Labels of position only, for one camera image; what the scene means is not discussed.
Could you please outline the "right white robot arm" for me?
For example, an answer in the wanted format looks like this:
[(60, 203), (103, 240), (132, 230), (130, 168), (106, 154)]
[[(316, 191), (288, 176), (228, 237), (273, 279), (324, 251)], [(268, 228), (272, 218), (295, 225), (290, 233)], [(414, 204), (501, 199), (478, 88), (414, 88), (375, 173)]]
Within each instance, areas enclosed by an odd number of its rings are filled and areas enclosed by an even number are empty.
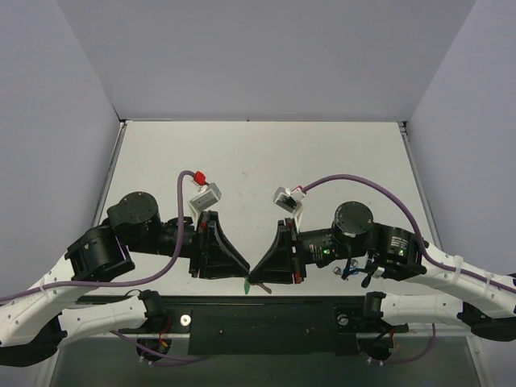
[(287, 218), (277, 224), (273, 244), (248, 275), (248, 283), (300, 284), (306, 267), (324, 268), (336, 260), (345, 265), (342, 280), (357, 273), (367, 288), (373, 279), (406, 281), (434, 289), (432, 295), (369, 292), (360, 320), (370, 330), (387, 324), (434, 323), (468, 328), (482, 339), (515, 339), (515, 277), (489, 273), (451, 256), (415, 233), (376, 223), (360, 202), (345, 202), (331, 227), (300, 232)]

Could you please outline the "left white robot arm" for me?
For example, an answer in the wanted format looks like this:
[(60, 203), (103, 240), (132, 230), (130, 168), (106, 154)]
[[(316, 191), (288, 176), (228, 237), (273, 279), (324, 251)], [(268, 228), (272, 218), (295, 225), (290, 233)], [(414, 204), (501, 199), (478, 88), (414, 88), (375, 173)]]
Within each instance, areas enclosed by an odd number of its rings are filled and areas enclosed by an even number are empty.
[(181, 258), (189, 259), (193, 277), (246, 277), (250, 272), (249, 263), (223, 234), (217, 212), (203, 211), (198, 221), (187, 217), (164, 223), (151, 194), (129, 193), (30, 289), (1, 302), (1, 364), (38, 364), (68, 343), (109, 331), (164, 334), (173, 318), (155, 290), (91, 309), (70, 306), (102, 283), (134, 270), (133, 252), (172, 256), (176, 248)]

